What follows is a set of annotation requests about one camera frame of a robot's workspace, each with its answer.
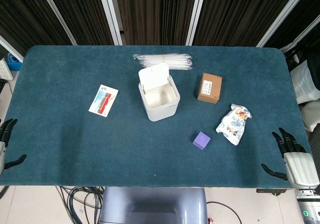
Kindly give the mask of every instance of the white plastic box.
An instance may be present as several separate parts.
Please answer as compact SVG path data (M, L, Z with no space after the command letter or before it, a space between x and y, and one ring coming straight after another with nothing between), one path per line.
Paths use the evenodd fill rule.
M169 75L167 64L154 65L139 71L139 90L150 121L175 114L180 94Z

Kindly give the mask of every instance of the brown box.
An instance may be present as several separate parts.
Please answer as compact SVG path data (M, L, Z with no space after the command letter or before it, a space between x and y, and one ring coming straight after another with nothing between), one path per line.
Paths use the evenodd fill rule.
M204 73L201 78L198 100L216 104L220 98L222 77Z

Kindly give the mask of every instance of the floor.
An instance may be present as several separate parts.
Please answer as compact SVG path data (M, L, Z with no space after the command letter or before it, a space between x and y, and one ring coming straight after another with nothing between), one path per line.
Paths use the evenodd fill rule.
M207 201L218 201L230 206L238 213L242 223L303 224L295 190L287 190L279 196L256 193L255 189L249 188L206 188L205 192ZM75 209L83 223L87 223L83 205L76 203ZM236 215L222 205L211 203L207 209L214 224L239 223ZM88 212L89 221L93 223L93 210L89 208ZM0 223L72 222L54 186L10 186L0 199Z

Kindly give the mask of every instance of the green felt table surface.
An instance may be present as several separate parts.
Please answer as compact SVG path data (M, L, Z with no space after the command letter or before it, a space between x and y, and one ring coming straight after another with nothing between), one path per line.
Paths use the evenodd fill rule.
M151 122L133 54L187 53L170 71L180 93L174 116ZM202 74L223 77L217 104L196 99ZM88 111L100 84L118 89L107 118ZM252 114L238 146L216 133L231 104ZM1 185L289 187L272 131L310 152L283 54L276 49L196 46L35 46L25 56L7 113L17 118L6 159L25 161ZM192 141L202 131L204 150Z

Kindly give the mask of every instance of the purple cube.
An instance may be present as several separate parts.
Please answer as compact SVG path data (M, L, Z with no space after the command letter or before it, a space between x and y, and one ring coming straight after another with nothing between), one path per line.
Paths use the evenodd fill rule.
M203 150L207 146L210 140L211 140L210 137L200 132L198 136L195 138L195 140L193 141L193 145Z

